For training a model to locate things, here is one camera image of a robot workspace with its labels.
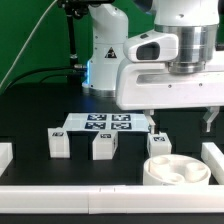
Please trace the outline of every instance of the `white cube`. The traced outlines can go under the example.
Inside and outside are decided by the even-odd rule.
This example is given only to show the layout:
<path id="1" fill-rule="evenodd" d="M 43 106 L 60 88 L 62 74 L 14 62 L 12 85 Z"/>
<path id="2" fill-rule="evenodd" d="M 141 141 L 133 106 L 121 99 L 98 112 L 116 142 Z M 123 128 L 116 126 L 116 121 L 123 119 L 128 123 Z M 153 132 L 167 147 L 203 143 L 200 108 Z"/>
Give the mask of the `white cube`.
<path id="1" fill-rule="evenodd" d="M 172 145 L 166 133 L 148 134 L 149 157 L 171 154 Z"/>
<path id="2" fill-rule="evenodd" d="M 212 175 L 220 185 L 224 185 L 224 155 L 213 142 L 202 143 L 202 160 L 211 169 Z"/>
<path id="3" fill-rule="evenodd" d="M 69 139 L 67 131 L 62 128 L 48 129 L 48 142 L 51 158 L 69 158 Z"/>
<path id="4" fill-rule="evenodd" d="M 3 174 L 12 159 L 12 144 L 0 143 L 0 176 Z"/>
<path id="5" fill-rule="evenodd" d="M 113 159 L 117 146 L 117 131 L 100 131 L 93 141 L 93 160 Z"/>

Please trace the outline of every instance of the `black cable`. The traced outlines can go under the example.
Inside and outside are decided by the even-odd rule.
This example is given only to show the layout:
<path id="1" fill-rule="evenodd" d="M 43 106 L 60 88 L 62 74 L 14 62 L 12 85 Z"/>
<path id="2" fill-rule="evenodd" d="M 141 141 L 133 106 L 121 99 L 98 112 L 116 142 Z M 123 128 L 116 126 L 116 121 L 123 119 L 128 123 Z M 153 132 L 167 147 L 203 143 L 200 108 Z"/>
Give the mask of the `black cable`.
<path id="1" fill-rule="evenodd" d="M 44 77 L 43 79 L 40 80 L 39 83 L 43 83 L 46 79 L 52 78 L 52 77 L 60 77 L 60 76 L 80 76 L 80 77 L 84 77 L 83 73 L 76 73 L 76 74 L 54 74 L 54 75 L 48 75 L 46 77 Z"/>
<path id="2" fill-rule="evenodd" d="M 68 37 L 69 37 L 69 47 L 70 47 L 70 65 L 78 63 L 78 57 L 76 53 L 76 43 L 75 43 L 75 30 L 73 23 L 72 9 L 66 9 L 67 25 L 68 25 Z"/>
<path id="3" fill-rule="evenodd" d="M 17 76 L 15 79 L 13 79 L 7 86 L 6 88 L 3 90 L 3 93 L 5 93 L 7 91 L 7 89 L 9 89 L 10 87 L 12 87 L 16 82 L 18 82 L 19 80 L 36 74 L 36 73 L 40 73 L 40 72 L 50 72 L 50 71 L 60 71 L 60 70 L 69 70 L 69 69 L 74 69 L 74 66 L 64 66 L 64 67 L 52 67 L 52 68 L 39 68 L 39 69 L 35 69 L 29 72 L 25 72 L 22 75 Z"/>

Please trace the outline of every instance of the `white container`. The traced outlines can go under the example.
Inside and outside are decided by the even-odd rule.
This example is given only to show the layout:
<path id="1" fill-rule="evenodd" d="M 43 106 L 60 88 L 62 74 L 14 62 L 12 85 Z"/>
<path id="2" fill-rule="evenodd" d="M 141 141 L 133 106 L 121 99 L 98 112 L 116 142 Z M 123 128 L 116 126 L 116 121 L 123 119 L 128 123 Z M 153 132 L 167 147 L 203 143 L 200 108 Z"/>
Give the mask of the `white container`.
<path id="1" fill-rule="evenodd" d="M 143 185 L 208 185 L 210 177 L 208 166 L 197 159 L 162 155 L 144 163 Z"/>

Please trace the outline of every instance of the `qr code sticker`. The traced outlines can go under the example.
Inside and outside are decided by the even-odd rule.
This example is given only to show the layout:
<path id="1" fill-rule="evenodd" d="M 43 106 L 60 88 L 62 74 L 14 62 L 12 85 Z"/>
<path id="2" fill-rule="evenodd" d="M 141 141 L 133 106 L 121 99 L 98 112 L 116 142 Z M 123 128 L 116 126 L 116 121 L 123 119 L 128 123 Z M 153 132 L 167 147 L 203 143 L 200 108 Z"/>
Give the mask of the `qr code sticker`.
<path id="1" fill-rule="evenodd" d="M 164 137 L 154 137 L 154 141 L 155 142 L 165 142 L 165 138 Z"/>
<path id="2" fill-rule="evenodd" d="M 106 123 L 104 122 L 87 122 L 85 125 L 85 129 L 88 130 L 101 130 L 105 129 Z"/>
<path id="3" fill-rule="evenodd" d="M 88 121 L 105 121 L 107 119 L 107 115 L 105 114 L 89 114 Z"/>
<path id="4" fill-rule="evenodd" d="M 131 123 L 112 123 L 112 130 L 131 130 Z"/>
<path id="5" fill-rule="evenodd" d="M 100 138 L 111 138 L 111 134 L 101 134 Z"/>
<path id="6" fill-rule="evenodd" d="M 64 135 L 64 132 L 54 132 L 52 136 L 62 137 L 63 135 Z"/>
<path id="7" fill-rule="evenodd" d="M 126 114 L 116 114 L 112 115 L 112 121 L 131 121 L 131 115 Z"/>

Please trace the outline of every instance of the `white block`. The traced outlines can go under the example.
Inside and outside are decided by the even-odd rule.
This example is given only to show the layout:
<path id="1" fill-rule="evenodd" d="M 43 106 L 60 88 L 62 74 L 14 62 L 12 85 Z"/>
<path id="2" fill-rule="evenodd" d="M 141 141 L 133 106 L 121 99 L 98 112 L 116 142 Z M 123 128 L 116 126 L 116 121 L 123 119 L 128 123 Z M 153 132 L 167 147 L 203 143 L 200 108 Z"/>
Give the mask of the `white block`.
<path id="1" fill-rule="evenodd" d="M 149 157 L 171 154 L 172 145 L 166 133 L 148 134 Z"/>
<path id="2" fill-rule="evenodd" d="M 3 174 L 9 163 L 12 161 L 12 144 L 0 143 L 0 176 Z"/>
<path id="3" fill-rule="evenodd" d="M 123 187 L 101 186 L 89 194 L 89 214 L 126 213 L 126 198 Z"/>
<path id="4" fill-rule="evenodd" d="M 203 143 L 201 158 L 211 169 L 211 172 L 217 182 L 224 185 L 224 155 L 213 143 Z"/>
<path id="5" fill-rule="evenodd" d="M 117 146 L 117 131 L 100 131 L 93 141 L 93 160 L 113 159 Z"/>
<path id="6" fill-rule="evenodd" d="M 67 132 L 62 128 L 48 129 L 48 142 L 51 158 L 69 158 L 69 139 Z"/>
<path id="7" fill-rule="evenodd" d="M 93 190 L 85 186 L 3 186 L 0 213 L 88 214 Z"/>
<path id="8" fill-rule="evenodd" d="M 125 190 L 127 213 L 224 211 L 224 189 L 220 186 L 140 186 Z"/>

